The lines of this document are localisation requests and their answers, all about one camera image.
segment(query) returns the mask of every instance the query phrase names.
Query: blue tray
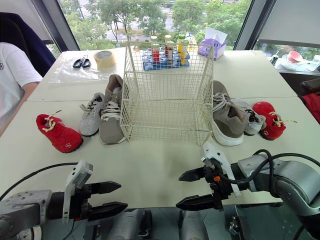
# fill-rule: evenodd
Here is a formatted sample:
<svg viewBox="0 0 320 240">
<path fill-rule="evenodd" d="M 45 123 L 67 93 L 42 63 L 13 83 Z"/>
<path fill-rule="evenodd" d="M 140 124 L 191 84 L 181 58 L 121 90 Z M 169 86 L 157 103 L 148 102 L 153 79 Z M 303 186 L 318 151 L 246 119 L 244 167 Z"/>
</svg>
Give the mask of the blue tray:
<svg viewBox="0 0 320 240">
<path fill-rule="evenodd" d="M 173 58 L 172 58 L 172 64 L 169 65 L 168 58 L 164 54 L 164 51 L 162 48 L 160 48 L 159 51 L 159 61 L 154 61 L 152 57 L 152 52 L 150 50 L 147 50 L 142 55 L 142 62 L 143 62 L 143 70 L 145 71 L 151 71 L 151 70 L 159 70 L 159 69 L 175 69 L 175 68 L 183 68 L 183 67 L 189 67 L 189 61 L 190 55 L 187 52 L 186 54 L 186 63 L 181 63 L 181 57 L 177 54 L 177 51 L 173 51 Z"/>
</svg>

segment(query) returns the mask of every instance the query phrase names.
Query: shoelace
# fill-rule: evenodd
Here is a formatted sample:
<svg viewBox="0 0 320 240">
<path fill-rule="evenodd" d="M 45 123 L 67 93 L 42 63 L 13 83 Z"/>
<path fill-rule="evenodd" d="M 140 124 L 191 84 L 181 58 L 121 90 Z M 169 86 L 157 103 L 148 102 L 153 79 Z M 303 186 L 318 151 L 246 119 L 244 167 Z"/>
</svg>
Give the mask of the shoelace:
<svg viewBox="0 0 320 240">
<path fill-rule="evenodd" d="M 109 118 L 120 120 L 120 112 L 121 110 L 118 103 L 109 101 L 106 109 L 102 111 L 101 119 L 102 121 L 108 121 Z"/>
<path fill-rule="evenodd" d="M 246 109 L 245 112 L 249 113 L 249 122 L 258 122 L 258 118 L 256 117 L 256 114 L 251 109 Z"/>
<path fill-rule="evenodd" d="M 44 120 L 47 120 L 48 124 L 49 124 L 49 128 L 42 128 L 43 131 L 45 131 L 46 133 L 51 131 L 52 129 L 54 129 L 56 122 L 54 121 L 53 118 L 51 118 L 53 115 L 61 112 L 62 110 L 56 111 L 55 113 L 49 115 L 48 117 L 45 117 Z"/>
<path fill-rule="evenodd" d="M 85 106 L 83 104 L 81 104 L 79 107 L 85 111 L 85 112 L 88 112 L 88 113 L 91 113 L 92 110 L 95 108 L 94 106 L 96 106 L 97 104 L 95 103 L 97 100 L 94 99 L 91 103 L 88 104 L 88 106 Z"/>
<path fill-rule="evenodd" d="M 227 93 L 217 92 L 213 95 L 213 101 L 220 102 L 216 106 L 213 107 L 212 112 L 215 112 L 221 108 L 223 108 L 227 104 L 231 104 L 227 101 L 226 96 L 228 96 Z"/>
<path fill-rule="evenodd" d="M 273 119 L 273 123 L 274 123 L 275 126 L 281 127 L 281 123 L 283 123 L 284 121 L 282 121 L 282 119 L 281 119 L 281 117 L 279 116 L 279 114 L 277 114 L 275 111 L 271 111 L 271 112 L 269 112 L 269 114 L 270 114 L 271 116 L 276 115 L 276 120 Z"/>
</svg>

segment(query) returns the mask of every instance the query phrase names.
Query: purple tissue box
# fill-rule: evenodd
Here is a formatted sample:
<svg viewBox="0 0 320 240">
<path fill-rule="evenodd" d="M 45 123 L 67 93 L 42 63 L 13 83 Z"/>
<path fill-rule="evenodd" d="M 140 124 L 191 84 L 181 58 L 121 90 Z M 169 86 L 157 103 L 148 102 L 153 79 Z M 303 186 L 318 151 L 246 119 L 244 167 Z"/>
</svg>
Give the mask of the purple tissue box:
<svg viewBox="0 0 320 240">
<path fill-rule="evenodd" d="M 210 47 L 201 46 L 201 44 L 214 46 L 213 60 L 217 60 L 218 58 L 220 58 L 224 54 L 227 46 L 226 42 L 224 42 L 223 44 L 220 44 L 215 39 L 204 39 L 200 42 L 200 46 L 198 48 L 198 54 L 205 57 L 208 57 L 208 54 L 210 52 Z"/>
</svg>

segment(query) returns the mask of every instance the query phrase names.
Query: pink cup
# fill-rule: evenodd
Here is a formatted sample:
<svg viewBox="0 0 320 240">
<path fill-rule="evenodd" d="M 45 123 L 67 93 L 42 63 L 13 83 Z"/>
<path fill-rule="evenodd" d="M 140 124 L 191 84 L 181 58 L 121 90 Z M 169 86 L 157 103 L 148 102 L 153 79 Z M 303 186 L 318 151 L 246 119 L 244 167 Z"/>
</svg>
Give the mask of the pink cup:
<svg viewBox="0 0 320 240">
<path fill-rule="evenodd" d="M 300 53 L 298 53 L 296 51 L 290 51 L 287 59 L 288 59 L 288 61 L 295 63 L 295 64 L 300 63 L 303 60 Z"/>
</svg>

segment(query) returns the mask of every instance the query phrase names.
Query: gray sneaker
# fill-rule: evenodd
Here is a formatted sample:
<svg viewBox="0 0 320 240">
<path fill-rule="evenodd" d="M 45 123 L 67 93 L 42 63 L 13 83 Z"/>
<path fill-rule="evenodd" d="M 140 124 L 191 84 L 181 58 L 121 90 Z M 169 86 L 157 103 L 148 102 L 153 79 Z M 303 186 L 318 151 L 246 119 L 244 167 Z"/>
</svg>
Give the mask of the gray sneaker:
<svg viewBox="0 0 320 240">
<path fill-rule="evenodd" d="M 119 144 L 126 139 L 120 128 L 122 85 L 123 80 L 119 75 L 112 74 L 109 77 L 99 127 L 99 136 L 103 144 Z"/>
<path fill-rule="evenodd" d="M 262 117 L 258 113 L 253 111 L 252 107 L 244 100 L 235 98 L 232 99 L 232 102 L 234 102 L 240 109 L 250 114 L 249 121 L 244 128 L 244 134 L 248 136 L 257 134 L 261 130 L 262 124 L 264 122 L 262 120 Z"/>
<path fill-rule="evenodd" d="M 213 135 L 225 146 L 236 146 L 244 141 L 244 130 L 250 114 L 235 105 L 219 81 L 213 81 Z"/>
<path fill-rule="evenodd" d="M 101 111 L 105 105 L 105 95 L 101 92 L 94 94 L 87 106 L 81 104 L 80 108 L 84 111 L 79 123 L 79 133 L 83 136 L 90 137 L 95 135 L 99 130 Z"/>
</svg>

